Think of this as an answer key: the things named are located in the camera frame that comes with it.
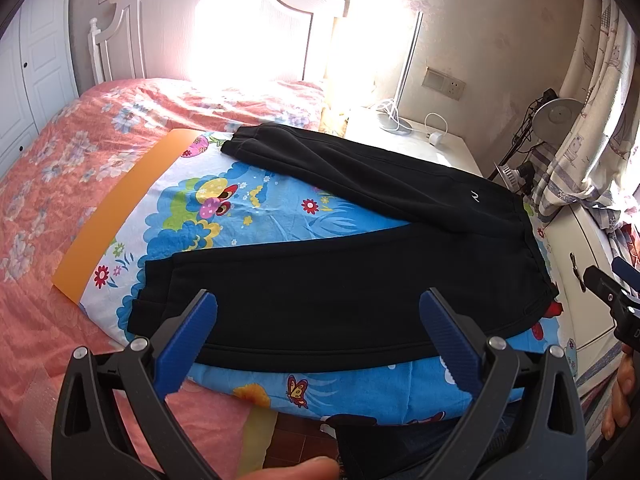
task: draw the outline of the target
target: screw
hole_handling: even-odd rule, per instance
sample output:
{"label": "screw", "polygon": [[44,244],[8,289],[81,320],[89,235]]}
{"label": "screw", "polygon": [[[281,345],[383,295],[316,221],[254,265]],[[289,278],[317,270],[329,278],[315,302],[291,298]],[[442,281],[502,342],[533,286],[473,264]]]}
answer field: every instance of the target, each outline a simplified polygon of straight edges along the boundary
{"label": "screw", "polygon": [[494,350],[504,350],[505,348],[507,348],[507,342],[501,337],[494,335],[491,339],[489,339],[489,346]]}
{"label": "screw", "polygon": [[564,350],[562,350],[558,345],[551,345],[549,347],[549,353],[553,357],[557,357],[557,358],[564,357]]}
{"label": "screw", "polygon": [[129,347],[134,351],[134,352],[140,352],[141,350],[144,350],[146,348],[147,345],[147,341],[146,339],[144,339],[143,337],[139,337],[134,339],[131,344],[129,345]]}
{"label": "screw", "polygon": [[88,353],[89,353],[89,351],[86,349],[85,346],[79,346],[78,348],[76,348],[74,350],[74,358],[75,359],[82,359]]}

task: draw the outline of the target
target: bedpost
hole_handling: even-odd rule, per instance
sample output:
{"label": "bedpost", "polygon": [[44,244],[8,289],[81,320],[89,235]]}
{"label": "bedpost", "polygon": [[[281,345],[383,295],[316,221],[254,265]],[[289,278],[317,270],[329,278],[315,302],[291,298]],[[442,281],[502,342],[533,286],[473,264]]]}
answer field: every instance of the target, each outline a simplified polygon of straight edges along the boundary
{"label": "bedpost", "polygon": [[91,18],[89,20],[89,53],[91,55],[91,68],[94,70],[94,82],[99,85],[104,83],[104,72],[102,71],[102,60],[100,58],[100,47],[95,43],[95,37],[100,34],[101,30],[97,27],[98,19]]}

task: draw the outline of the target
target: white headboard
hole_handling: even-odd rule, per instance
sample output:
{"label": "white headboard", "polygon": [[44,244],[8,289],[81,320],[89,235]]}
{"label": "white headboard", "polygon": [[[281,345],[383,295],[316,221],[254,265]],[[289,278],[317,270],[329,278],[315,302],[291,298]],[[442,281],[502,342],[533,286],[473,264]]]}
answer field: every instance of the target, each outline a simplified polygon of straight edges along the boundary
{"label": "white headboard", "polygon": [[91,20],[96,84],[165,77],[235,86],[324,77],[341,0],[111,0],[104,31]]}

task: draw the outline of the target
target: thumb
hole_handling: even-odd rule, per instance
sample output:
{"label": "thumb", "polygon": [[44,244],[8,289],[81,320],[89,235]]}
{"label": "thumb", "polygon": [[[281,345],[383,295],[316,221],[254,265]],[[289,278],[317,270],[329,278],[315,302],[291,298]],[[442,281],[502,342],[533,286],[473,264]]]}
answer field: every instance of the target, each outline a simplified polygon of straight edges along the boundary
{"label": "thumb", "polygon": [[337,480],[340,467],[335,460],[318,456],[292,467],[254,471],[239,480]]}

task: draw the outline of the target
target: human hand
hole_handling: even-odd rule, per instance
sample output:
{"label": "human hand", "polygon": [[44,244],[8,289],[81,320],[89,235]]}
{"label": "human hand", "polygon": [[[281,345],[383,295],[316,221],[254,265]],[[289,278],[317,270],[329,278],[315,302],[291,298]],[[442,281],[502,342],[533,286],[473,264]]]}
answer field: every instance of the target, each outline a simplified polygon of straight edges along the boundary
{"label": "human hand", "polygon": [[626,400],[636,384],[636,374],[634,370],[634,351],[630,346],[622,345],[622,351],[625,353],[618,367],[616,382],[613,383],[611,392],[611,405],[605,412],[602,421],[601,431],[606,440],[610,440],[616,432],[616,425],[624,428],[631,418],[631,410]]}
{"label": "human hand", "polygon": [[318,456],[292,467],[273,467],[254,471],[238,480],[337,480],[340,467],[335,460]]}

